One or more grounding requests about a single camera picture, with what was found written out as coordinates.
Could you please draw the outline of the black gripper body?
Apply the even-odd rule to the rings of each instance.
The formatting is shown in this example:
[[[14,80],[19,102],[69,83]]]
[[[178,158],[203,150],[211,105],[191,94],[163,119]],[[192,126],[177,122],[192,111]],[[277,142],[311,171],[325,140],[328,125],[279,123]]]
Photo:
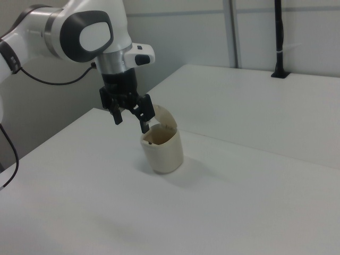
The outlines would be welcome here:
[[[118,74],[102,74],[104,86],[100,88],[100,98],[104,109],[109,109],[113,102],[118,107],[133,109],[137,105],[137,77],[134,69]]]

